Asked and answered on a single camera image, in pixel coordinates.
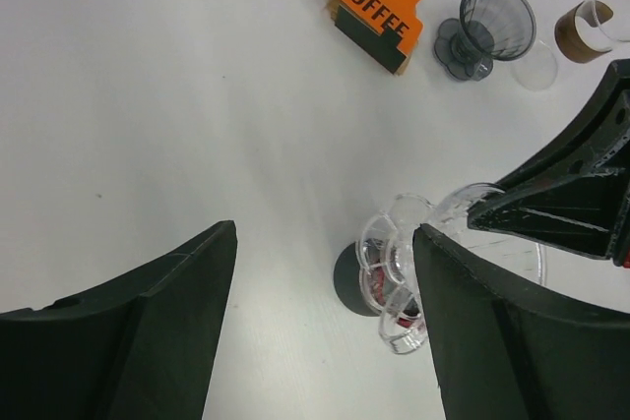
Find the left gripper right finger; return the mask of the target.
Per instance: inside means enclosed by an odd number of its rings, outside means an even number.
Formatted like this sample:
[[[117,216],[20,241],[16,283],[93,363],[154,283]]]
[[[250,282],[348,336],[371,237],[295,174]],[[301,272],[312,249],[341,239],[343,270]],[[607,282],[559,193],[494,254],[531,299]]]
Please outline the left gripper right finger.
[[[628,418],[628,314],[537,285],[428,224],[413,255],[447,418]]]

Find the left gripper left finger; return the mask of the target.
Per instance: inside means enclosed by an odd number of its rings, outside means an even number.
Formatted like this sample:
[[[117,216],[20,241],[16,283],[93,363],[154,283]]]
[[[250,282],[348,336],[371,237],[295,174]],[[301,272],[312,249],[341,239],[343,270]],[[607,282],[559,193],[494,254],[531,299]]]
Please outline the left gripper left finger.
[[[199,419],[237,253],[220,221],[39,310],[1,316],[5,419]]]

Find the glass carafe with red rim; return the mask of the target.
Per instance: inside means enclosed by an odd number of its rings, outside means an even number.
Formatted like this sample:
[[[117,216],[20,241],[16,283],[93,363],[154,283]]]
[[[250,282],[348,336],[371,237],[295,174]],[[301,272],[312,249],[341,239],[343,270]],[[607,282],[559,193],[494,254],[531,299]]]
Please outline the glass carafe with red rim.
[[[346,247],[333,271],[335,292],[351,312],[378,320],[380,336],[426,331],[413,249],[396,239],[367,237]]]

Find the orange coffee filter box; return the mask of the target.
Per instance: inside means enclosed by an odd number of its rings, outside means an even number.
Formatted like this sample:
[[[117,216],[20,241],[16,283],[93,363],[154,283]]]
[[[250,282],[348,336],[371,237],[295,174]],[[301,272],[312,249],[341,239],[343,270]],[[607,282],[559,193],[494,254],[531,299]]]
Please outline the orange coffee filter box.
[[[338,30],[393,75],[404,72],[424,24],[420,0],[328,0]]]

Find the clear glass dripper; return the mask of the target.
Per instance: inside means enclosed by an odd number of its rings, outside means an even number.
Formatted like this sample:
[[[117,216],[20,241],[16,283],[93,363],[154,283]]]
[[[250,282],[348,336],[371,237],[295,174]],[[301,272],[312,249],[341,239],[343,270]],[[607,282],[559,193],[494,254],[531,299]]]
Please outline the clear glass dripper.
[[[412,245],[413,234],[423,223],[496,266],[546,285],[542,245],[468,228],[472,207],[503,193],[495,184],[474,183],[437,205],[420,195],[399,194],[365,224],[355,244],[359,286],[364,301],[379,316],[380,338],[393,353],[410,354],[428,340]]]

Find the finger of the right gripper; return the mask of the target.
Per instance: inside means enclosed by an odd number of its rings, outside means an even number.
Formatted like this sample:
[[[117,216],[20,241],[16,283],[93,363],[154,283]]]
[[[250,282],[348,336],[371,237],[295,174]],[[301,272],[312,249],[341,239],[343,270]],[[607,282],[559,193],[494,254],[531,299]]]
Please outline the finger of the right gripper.
[[[628,60],[612,61],[575,119],[497,185],[469,228],[628,267]]]

